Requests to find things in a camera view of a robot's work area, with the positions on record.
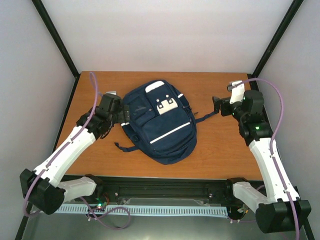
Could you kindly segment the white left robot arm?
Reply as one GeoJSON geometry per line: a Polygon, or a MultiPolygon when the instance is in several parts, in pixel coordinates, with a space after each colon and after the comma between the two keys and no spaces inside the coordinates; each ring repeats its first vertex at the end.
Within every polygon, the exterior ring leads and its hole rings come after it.
{"type": "Polygon", "coordinates": [[[51,215],[66,202],[88,196],[103,198],[99,179],[87,174],[79,179],[62,178],[77,158],[96,140],[105,138],[114,124],[130,118],[129,108],[115,91],[102,95],[99,104],[80,117],[67,139],[34,170],[25,169],[19,176],[24,204],[31,203],[40,212],[51,215]]]}

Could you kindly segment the navy blue student backpack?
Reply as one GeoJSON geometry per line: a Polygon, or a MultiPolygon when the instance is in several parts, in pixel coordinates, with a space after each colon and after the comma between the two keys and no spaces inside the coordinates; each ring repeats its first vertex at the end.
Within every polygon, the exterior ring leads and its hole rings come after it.
{"type": "Polygon", "coordinates": [[[115,146],[125,153],[140,150],[162,165],[187,158],[197,144],[197,124],[216,115],[213,111],[195,118],[184,94],[164,79],[135,88],[123,102],[129,107],[129,121],[121,127],[133,146],[115,146]]]}

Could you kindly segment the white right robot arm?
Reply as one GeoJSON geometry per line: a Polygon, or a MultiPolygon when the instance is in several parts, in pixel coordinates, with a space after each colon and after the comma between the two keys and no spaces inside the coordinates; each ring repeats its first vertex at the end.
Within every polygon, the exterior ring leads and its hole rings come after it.
{"type": "Polygon", "coordinates": [[[263,233],[299,232],[311,205],[301,199],[285,172],[273,131],[264,119],[263,94],[244,90],[227,98],[213,97],[212,101],[216,113],[237,120],[239,134],[257,162],[265,188],[265,193],[261,193],[243,178],[230,178],[230,195],[254,212],[263,233]]]}

